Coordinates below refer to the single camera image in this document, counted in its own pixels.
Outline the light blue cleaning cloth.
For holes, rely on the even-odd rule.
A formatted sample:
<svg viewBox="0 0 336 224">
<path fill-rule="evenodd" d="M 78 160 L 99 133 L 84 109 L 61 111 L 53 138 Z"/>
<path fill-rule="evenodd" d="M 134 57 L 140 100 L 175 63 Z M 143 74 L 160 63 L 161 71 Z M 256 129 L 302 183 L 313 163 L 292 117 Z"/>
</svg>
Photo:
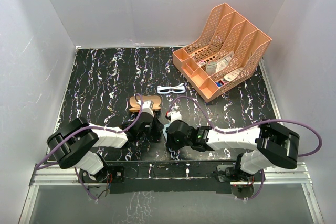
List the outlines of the light blue cleaning cloth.
<svg viewBox="0 0 336 224">
<path fill-rule="evenodd" d="M 174 151 L 171 148 L 169 148 L 168 145 L 167 145 L 168 138 L 167 138 L 167 132 L 166 132 L 166 130 L 168 129 L 169 126 L 170 126 L 170 123 L 164 124 L 164 129 L 162 131 L 163 137 L 164 137 L 164 146 L 171 153 L 171 155 L 172 155 L 171 157 L 172 158 L 175 158 L 175 157 L 178 158 L 178 156 L 180 154 L 180 151 Z"/>
</svg>

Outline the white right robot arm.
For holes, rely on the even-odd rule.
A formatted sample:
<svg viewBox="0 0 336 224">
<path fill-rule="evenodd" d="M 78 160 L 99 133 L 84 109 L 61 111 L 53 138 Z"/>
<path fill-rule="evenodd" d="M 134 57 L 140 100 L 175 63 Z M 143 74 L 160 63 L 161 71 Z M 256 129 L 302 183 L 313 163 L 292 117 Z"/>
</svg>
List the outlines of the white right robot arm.
<svg viewBox="0 0 336 224">
<path fill-rule="evenodd" d="M 178 151 L 185 146 L 193 150 L 218 151 L 226 148 L 245 149 L 237 156 L 235 165 L 218 170 L 225 181 L 248 180 L 257 172 L 272 166 L 297 168 L 300 136 L 285 126 L 271 122 L 247 130 L 237 128 L 233 133 L 211 126 L 194 128 L 175 120 L 163 131 L 168 149 Z"/>
</svg>

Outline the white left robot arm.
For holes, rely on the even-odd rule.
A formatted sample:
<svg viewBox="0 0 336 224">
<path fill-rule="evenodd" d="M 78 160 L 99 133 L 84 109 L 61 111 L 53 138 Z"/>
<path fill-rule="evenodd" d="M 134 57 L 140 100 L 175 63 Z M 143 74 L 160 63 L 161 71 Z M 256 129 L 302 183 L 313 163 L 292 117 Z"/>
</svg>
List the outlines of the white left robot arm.
<svg viewBox="0 0 336 224">
<path fill-rule="evenodd" d="M 97 129 L 87 119 L 79 117 L 65 127 L 59 129 L 47 139 L 48 147 L 53 150 L 70 134 L 84 127 L 89 127 L 72 136 L 60 148 L 53 152 L 60 168 L 81 169 L 93 177 L 97 182 L 103 182 L 108 177 L 108 165 L 100 154 L 91 151 L 95 147 L 112 147 L 121 149 L 143 137 L 158 140 L 164 125 L 155 113 L 142 112 L 137 120 L 123 123 L 119 127 Z"/>
</svg>

